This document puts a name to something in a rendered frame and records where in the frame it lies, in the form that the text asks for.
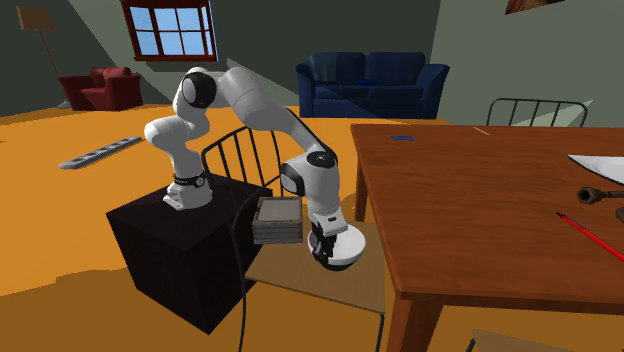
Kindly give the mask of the brown wall picture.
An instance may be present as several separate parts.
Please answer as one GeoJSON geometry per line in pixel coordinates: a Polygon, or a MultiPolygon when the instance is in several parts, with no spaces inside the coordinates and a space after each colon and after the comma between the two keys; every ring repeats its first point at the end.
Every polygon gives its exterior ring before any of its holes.
{"type": "Polygon", "coordinates": [[[563,1],[564,0],[508,0],[505,14],[508,15],[522,12],[529,9],[547,6],[563,1]]]}

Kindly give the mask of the brown wooden table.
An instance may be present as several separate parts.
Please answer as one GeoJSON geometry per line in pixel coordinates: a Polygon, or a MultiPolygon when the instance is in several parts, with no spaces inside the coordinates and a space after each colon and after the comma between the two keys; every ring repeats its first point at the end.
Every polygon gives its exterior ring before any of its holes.
{"type": "Polygon", "coordinates": [[[624,155],[624,128],[355,124],[355,217],[374,213],[395,291],[387,352],[427,352],[447,305],[624,315],[624,251],[603,181],[569,154],[624,155]],[[391,136],[412,136],[394,141],[391,136]]]}

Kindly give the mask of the grey square stacked box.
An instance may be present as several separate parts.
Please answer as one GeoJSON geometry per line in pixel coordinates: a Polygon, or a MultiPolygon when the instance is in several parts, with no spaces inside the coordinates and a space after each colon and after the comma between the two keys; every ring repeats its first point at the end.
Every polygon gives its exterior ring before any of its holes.
{"type": "Polygon", "coordinates": [[[300,197],[260,197],[252,221],[255,244],[287,244],[303,241],[300,197]]]}

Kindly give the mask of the red framed window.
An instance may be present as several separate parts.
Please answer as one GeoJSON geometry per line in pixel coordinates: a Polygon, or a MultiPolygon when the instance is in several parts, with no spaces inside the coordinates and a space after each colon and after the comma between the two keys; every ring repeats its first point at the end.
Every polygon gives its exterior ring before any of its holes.
{"type": "Polygon", "coordinates": [[[210,0],[119,0],[136,61],[218,61],[210,0]]]}

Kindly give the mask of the black robot stand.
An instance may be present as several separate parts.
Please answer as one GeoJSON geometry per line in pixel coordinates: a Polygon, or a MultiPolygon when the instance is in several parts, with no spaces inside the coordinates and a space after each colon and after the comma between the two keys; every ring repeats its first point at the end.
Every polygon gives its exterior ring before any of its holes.
{"type": "Polygon", "coordinates": [[[164,188],[106,213],[135,287],[209,334],[241,300],[239,267],[261,247],[253,240],[258,198],[273,191],[214,177],[205,206],[175,210],[164,188]]]}

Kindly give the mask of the dark blue sofa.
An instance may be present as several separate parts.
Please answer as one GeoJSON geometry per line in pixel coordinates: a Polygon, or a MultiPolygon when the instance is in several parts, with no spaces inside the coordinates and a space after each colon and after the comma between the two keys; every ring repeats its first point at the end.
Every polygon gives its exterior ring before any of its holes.
{"type": "Polygon", "coordinates": [[[295,71],[303,117],[434,119],[450,67],[422,52],[321,52],[295,71]]]}

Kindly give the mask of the white bowl black underside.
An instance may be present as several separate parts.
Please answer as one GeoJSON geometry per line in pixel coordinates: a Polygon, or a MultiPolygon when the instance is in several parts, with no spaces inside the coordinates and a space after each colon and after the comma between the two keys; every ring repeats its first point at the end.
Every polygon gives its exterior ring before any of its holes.
{"type": "MultiPolygon", "coordinates": [[[[310,238],[312,230],[307,235],[307,246],[312,254],[314,240],[310,238]]],[[[325,269],[331,271],[343,271],[354,264],[363,254],[366,247],[366,239],[363,233],[353,225],[347,230],[335,235],[334,255],[329,259],[313,258],[325,269]]]]}

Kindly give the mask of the brown metal tool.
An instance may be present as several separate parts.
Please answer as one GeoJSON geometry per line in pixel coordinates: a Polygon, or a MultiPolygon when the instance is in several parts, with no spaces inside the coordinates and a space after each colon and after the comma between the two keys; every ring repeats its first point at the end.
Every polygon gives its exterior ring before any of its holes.
{"type": "Polygon", "coordinates": [[[595,204],[607,198],[624,198],[624,191],[602,191],[593,187],[580,187],[576,197],[580,203],[595,204]]]}

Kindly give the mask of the brown floor lamp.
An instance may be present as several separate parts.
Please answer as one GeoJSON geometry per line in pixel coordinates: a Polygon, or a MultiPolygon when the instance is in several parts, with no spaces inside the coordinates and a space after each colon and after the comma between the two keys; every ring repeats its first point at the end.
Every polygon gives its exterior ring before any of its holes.
{"type": "Polygon", "coordinates": [[[58,105],[58,108],[60,109],[71,108],[71,103],[69,101],[69,98],[67,97],[67,93],[62,83],[60,82],[60,76],[59,76],[57,67],[51,55],[51,51],[47,44],[46,38],[44,36],[45,32],[55,31],[55,26],[52,23],[49,15],[47,14],[46,10],[43,9],[42,7],[17,5],[16,10],[17,10],[17,16],[18,16],[20,29],[26,30],[26,31],[34,31],[34,32],[37,32],[39,35],[39,38],[42,42],[45,53],[49,59],[52,70],[55,74],[56,80],[58,81],[61,92],[63,93],[63,96],[64,96],[64,100],[62,103],[58,105]]]}

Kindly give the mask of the grey power strip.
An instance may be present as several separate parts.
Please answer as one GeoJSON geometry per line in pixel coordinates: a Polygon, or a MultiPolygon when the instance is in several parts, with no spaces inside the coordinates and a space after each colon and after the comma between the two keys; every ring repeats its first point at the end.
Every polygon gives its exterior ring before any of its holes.
{"type": "Polygon", "coordinates": [[[143,140],[139,136],[128,136],[126,138],[117,140],[113,143],[104,145],[98,149],[90,151],[86,154],[74,157],[68,161],[59,164],[60,169],[72,169],[76,170],[85,166],[88,166],[102,158],[105,158],[111,154],[121,151],[129,146],[137,144],[143,140]]]}

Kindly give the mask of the white plate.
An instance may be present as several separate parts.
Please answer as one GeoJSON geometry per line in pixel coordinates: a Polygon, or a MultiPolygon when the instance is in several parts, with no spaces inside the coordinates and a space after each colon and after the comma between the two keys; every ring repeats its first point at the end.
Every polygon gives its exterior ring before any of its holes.
{"type": "Polygon", "coordinates": [[[568,158],[582,168],[610,182],[624,186],[624,156],[572,155],[568,158]]]}

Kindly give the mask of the red pen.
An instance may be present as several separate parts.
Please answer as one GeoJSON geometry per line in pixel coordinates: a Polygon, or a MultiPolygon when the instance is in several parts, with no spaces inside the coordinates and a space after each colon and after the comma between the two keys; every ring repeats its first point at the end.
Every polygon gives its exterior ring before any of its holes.
{"type": "Polygon", "coordinates": [[[575,228],[577,231],[582,233],[584,236],[586,236],[592,242],[594,242],[595,244],[597,244],[598,246],[603,248],[605,251],[607,251],[608,253],[610,253],[614,257],[616,257],[618,260],[624,262],[624,254],[622,254],[621,252],[616,250],[614,247],[612,247],[611,245],[609,245],[608,243],[606,243],[605,241],[600,239],[598,236],[596,236],[595,234],[590,232],[586,227],[584,227],[583,225],[581,225],[578,222],[574,221],[572,218],[568,217],[567,215],[565,215],[563,213],[556,212],[556,214],[557,214],[557,216],[559,218],[561,218],[567,224],[569,224],[570,226],[575,228]]]}

